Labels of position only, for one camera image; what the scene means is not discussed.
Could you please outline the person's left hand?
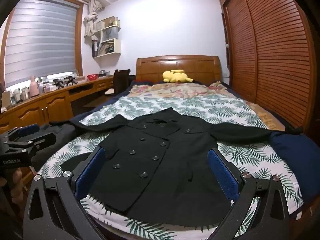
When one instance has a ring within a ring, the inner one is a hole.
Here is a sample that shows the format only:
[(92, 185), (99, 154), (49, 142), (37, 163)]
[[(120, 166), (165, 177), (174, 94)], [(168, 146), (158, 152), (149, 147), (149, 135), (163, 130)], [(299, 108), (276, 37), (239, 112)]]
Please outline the person's left hand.
[(23, 200), (23, 179), (22, 171), (18, 168), (12, 175), (13, 186), (11, 187), (11, 197), (14, 204), (18, 204)]

